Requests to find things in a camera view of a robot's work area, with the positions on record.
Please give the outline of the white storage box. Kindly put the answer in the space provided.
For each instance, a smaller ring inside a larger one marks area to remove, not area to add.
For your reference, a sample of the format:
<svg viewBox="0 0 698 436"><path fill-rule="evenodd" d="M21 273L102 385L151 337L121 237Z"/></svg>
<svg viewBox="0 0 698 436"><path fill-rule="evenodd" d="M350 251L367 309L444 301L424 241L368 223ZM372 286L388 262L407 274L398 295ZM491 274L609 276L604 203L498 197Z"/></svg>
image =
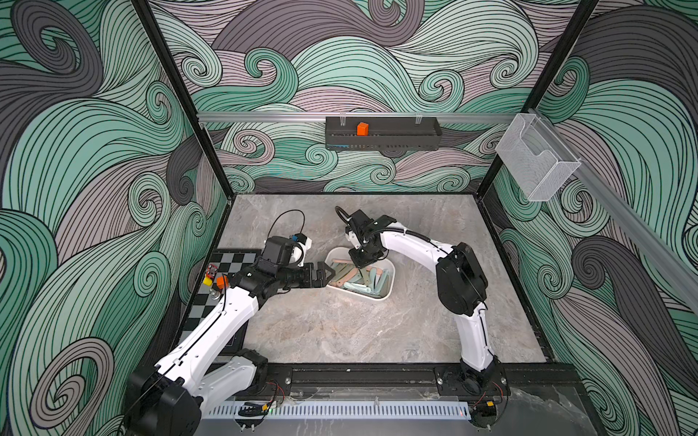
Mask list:
<svg viewBox="0 0 698 436"><path fill-rule="evenodd" d="M328 288L370 301L385 301L391 294L396 279L396 267L387 260L379 260L367 267L356 267L346 247L332 249L325 262L336 273Z"/></svg>

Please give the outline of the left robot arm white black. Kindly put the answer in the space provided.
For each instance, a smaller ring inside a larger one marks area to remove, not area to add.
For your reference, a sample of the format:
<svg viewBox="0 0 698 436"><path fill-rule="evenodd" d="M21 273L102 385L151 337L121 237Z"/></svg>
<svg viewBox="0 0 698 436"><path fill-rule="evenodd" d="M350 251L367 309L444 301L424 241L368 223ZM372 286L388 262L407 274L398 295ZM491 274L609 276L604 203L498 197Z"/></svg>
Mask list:
<svg viewBox="0 0 698 436"><path fill-rule="evenodd" d="M213 370L225 345L263 305L281 291L316 289L334 273L305 256L312 241L304 234L270 236L258 258L234 274L210 314L180 345L154 366L134 371L128 380L123 425L134 435L192 435L203 416L261 383L265 358L241 350Z"/></svg>

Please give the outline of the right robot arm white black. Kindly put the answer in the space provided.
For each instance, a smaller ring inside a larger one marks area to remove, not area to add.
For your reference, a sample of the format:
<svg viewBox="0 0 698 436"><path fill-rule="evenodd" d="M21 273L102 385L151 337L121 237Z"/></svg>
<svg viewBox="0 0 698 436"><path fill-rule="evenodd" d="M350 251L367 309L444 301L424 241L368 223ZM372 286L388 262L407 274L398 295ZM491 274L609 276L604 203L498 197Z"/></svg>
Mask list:
<svg viewBox="0 0 698 436"><path fill-rule="evenodd" d="M347 214L339 206L336 213L352 243L349 255L355 266L367 267L396 252L434 274L438 299L456 321L463 386L472 395L485 396L496 384L501 364L492 350L486 322L488 280L472 247L438 242L388 215L373 219L361 210Z"/></svg>

